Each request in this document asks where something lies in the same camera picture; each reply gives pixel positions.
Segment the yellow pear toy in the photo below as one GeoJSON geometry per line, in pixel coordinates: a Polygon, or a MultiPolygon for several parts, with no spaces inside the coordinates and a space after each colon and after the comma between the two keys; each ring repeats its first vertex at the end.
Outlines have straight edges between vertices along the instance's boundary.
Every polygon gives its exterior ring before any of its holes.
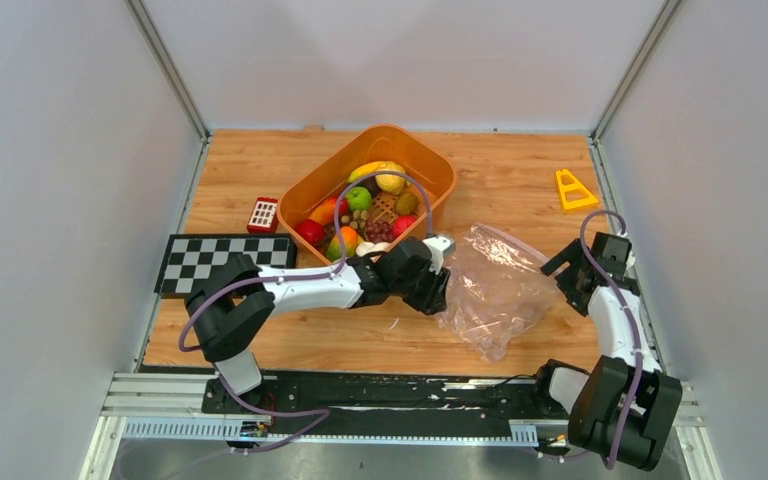
{"type": "Polygon", "coordinates": [[[399,173],[404,174],[405,170],[398,163],[392,161],[381,162],[375,172],[375,182],[383,192],[399,195],[405,189],[406,180],[399,176],[399,173]]]}

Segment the green apple toy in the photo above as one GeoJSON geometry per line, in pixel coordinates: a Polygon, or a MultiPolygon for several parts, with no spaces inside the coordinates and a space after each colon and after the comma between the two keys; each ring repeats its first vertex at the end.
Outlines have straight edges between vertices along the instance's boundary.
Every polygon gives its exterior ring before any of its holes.
{"type": "Polygon", "coordinates": [[[352,212],[368,210],[373,201],[371,192],[365,187],[353,187],[346,194],[344,199],[352,212]]]}

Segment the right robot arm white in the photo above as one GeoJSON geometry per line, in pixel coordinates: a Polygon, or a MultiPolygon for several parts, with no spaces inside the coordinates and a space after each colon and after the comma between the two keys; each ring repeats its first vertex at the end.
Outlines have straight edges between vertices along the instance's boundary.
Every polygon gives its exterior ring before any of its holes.
{"type": "Polygon", "coordinates": [[[544,417],[569,416],[570,444],[643,471],[660,461],[682,400],[644,339],[638,282],[627,276],[631,242],[598,232],[574,240],[541,268],[566,302],[596,326],[600,357],[590,371],[551,359],[536,374],[531,403],[544,417]]]}

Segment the clear zip top bag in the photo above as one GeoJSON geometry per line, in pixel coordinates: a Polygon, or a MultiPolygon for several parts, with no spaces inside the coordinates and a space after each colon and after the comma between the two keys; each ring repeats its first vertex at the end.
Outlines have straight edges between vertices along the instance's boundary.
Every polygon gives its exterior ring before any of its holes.
{"type": "Polygon", "coordinates": [[[536,326],[558,297],[540,268],[548,258],[524,241],[474,223],[447,262],[451,276],[439,327],[487,362],[502,360],[510,342],[536,326]]]}

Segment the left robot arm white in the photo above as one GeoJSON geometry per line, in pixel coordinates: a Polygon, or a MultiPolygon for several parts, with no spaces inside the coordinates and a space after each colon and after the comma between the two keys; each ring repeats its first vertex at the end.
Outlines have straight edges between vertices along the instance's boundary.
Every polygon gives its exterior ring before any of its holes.
{"type": "Polygon", "coordinates": [[[414,310],[445,310],[450,271],[445,258],[455,250],[446,235],[409,237],[386,252],[351,257],[333,266],[277,269],[259,267],[234,255],[193,287],[185,300],[185,326],[197,349],[213,364],[228,388],[228,400],[243,413],[258,411],[266,386],[250,345],[266,321],[288,312],[357,309],[400,298],[414,310]]]}

